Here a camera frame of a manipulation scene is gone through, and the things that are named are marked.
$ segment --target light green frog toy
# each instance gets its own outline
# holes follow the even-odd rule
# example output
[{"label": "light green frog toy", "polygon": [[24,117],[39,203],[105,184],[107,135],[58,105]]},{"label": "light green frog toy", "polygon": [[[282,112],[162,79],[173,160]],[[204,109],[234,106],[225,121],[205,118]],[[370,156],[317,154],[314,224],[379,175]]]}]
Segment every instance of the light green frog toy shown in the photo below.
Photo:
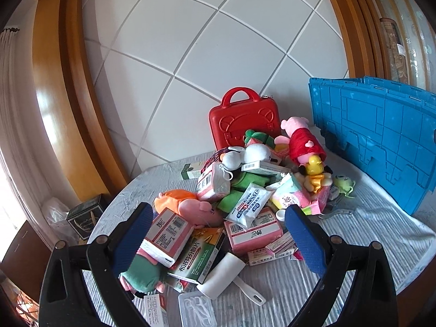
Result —
[{"label": "light green frog toy", "polygon": [[339,189],[339,193],[343,193],[347,198],[354,198],[350,193],[354,190],[355,181],[345,175],[336,175],[333,177],[333,184]]}]

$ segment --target metal screw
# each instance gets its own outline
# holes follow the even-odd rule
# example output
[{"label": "metal screw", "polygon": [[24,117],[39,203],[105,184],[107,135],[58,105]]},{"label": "metal screw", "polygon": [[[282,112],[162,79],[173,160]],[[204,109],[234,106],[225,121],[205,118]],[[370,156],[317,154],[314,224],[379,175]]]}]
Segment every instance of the metal screw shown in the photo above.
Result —
[{"label": "metal screw", "polygon": [[62,248],[65,247],[65,245],[66,245],[66,242],[65,242],[65,241],[58,241],[58,242],[56,242],[56,244],[54,245],[54,247],[55,247],[56,249],[62,249]]},{"label": "metal screw", "polygon": [[372,247],[374,247],[375,249],[382,249],[382,244],[378,241],[374,241],[372,242]]},{"label": "metal screw", "polygon": [[334,244],[341,244],[342,238],[340,236],[333,235],[332,237],[330,237],[330,241],[331,241],[331,243],[334,243]]},{"label": "metal screw", "polygon": [[107,242],[108,237],[106,235],[100,235],[95,240],[97,241],[98,244],[103,244]]}]

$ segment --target tiled wall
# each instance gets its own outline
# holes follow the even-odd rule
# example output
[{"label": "tiled wall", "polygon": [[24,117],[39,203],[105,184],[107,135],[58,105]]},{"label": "tiled wall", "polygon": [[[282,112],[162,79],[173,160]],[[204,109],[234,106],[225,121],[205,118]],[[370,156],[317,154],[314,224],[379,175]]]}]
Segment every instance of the tiled wall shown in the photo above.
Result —
[{"label": "tiled wall", "polygon": [[83,0],[83,20],[97,96],[132,177],[214,150],[208,112],[232,87],[272,95],[283,119],[311,119],[309,77],[347,73],[329,0]]}]

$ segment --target red suitcase handle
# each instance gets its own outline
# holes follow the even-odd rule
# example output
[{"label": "red suitcase handle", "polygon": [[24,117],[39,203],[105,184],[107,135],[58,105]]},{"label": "red suitcase handle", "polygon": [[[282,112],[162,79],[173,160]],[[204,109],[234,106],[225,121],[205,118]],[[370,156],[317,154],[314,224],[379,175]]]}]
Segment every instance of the red suitcase handle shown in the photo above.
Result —
[{"label": "red suitcase handle", "polygon": [[224,97],[222,98],[222,102],[221,102],[221,107],[222,108],[228,108],[230,107],[230,100],[232,99],[233,95],[236,92],[239,91],[244,91],[245,93],[247,93],[249,99],[251,99],[253,102],[259,102],[260,101],[260,96],[257,94],[256,91],[253,91],[251,88],[248,87],[234,87],[230,90],[228,90]]}]

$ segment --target white plush toy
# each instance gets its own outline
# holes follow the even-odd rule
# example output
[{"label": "white plush toy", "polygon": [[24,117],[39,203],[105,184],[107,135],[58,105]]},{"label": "white plush toy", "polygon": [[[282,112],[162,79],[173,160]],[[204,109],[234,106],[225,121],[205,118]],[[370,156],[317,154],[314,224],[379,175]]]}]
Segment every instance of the white plush toy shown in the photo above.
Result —
[{"label": "white plush toy", "polygon": [[248,164],[253,161],[271,162],[271,151],[267,145],[251,144],[247,148],[240,146],[229,147],[233,150],[226,153],[222,158],[222,164],[229,171],[234,171],[242,164]]}]

